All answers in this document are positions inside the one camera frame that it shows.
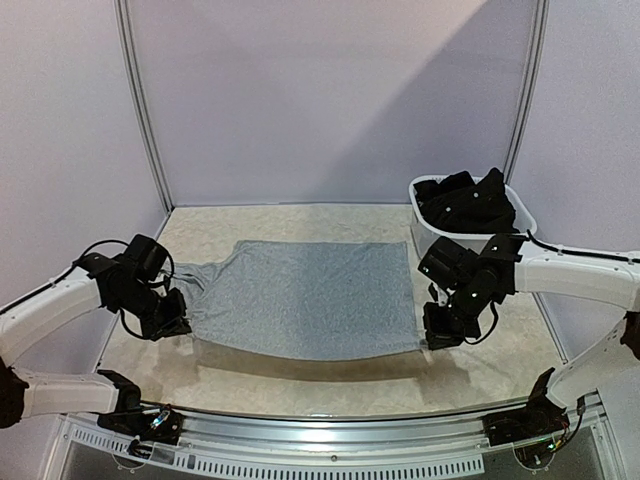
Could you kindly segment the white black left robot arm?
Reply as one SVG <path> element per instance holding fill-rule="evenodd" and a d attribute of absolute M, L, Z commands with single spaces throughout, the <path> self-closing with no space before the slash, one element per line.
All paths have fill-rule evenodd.
<path fill-rule="evenodd" d="M 156 240 L 138 234 L 108 257 L 89 246 L 59 276 L 1 309 L 1 426 L 48 414 L 92 413 L 101 428 L 140 440 L 176 443 L 183 415 L 146 408 L 141 390 L 113 370 L 47 374 L 16 367 L 33 345 L 78 317 L 106 309 L 136 317 L 134 338 L 158 341 L 190 333 L 175 263 Z"/>

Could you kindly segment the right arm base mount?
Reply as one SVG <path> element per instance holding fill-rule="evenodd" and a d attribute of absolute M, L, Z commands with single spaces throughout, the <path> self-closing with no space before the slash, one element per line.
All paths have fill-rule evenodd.
<path fill-rule="evenodd" d="M 561 433 L 562 441 L 570 438 L 567 409 L 543 398 L 528 401 L 523 407 L 490 413 L 482 417 L 484 435 L 491 446 Z"/>

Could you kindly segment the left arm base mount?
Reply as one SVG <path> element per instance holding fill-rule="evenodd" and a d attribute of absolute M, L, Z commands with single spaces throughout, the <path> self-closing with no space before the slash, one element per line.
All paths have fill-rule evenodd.
<path fill-rule="evenodd" d="M 185 419 L 186 417 L 171 405 L 164 404 L 100 414 L 97 425 L 112 432 L 137 437 L 141 442 L 177 445 Z"/>

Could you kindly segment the grey t-shirt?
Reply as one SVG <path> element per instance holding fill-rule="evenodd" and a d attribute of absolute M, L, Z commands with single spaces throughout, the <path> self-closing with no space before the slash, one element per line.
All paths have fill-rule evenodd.
<path fill-rule="evenodd" d="M 302 361 L 420 348 L 407 246 L 239 241 L 224 261 L 179 263 L 195 338 Z"/>

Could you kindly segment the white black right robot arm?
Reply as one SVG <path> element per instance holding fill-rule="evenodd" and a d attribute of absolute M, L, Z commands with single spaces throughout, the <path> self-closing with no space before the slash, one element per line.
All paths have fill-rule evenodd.
<path fill-rule="evenodd" d="M 542 374 L 517 427 L 537 436 L 556 409 L 572 405 L 609 380 L 639 367 L 639 254 L 550 245 L 522 234 L 497 234 L 476 252 L 448 237 L 435 240 L 418 270 L 447 297 L 425 308 L 427 344 L 457 347 L 480 338 L 480 314 L 515 294 L 530 294 L 551 311 L 550 299 L 588 302 L 605 315 L 600 338 L 564 366 Z"/>

